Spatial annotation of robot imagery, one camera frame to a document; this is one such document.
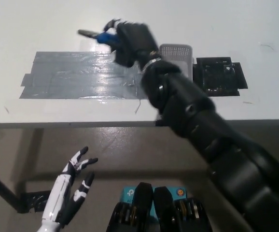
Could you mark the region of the white and black left hand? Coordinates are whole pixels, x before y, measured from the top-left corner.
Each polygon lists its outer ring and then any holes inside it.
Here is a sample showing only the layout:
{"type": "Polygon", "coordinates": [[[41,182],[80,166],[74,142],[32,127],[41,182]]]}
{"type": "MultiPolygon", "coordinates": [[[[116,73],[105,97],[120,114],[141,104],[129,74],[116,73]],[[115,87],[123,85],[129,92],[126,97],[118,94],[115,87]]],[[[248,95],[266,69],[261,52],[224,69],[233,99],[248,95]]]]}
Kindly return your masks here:
{"type": "Polygon", "coordinates": [[[98,158],[85,159],[81,157],[88,152],[85,146],[79,150],[66,164],[61,174],[55,180],[46,206],[43,211],[40,232],[58,232],[68,225],[84,203],[95,178],[94,172],[89,172],[79,188],[71,195],[71,187],[75,178],[88,165],[94,164],[98,158]]]}

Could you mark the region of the black and white right hand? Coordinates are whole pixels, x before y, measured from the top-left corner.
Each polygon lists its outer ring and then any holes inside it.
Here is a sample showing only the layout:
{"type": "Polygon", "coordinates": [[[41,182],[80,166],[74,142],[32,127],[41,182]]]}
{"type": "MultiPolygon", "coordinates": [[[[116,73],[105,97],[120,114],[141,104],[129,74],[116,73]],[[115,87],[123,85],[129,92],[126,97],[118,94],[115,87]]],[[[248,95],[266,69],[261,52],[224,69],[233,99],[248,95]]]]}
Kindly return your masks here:
{"type": "Polygon", "coordinates": [[[159,47],[146,24],[113,19],[104,27],[104,31],[109,29],[116,30],[119,40],[115,54],[117,64],[130,68],[137,62],[143,70],[150,60],[161,58],[159,47]]]}

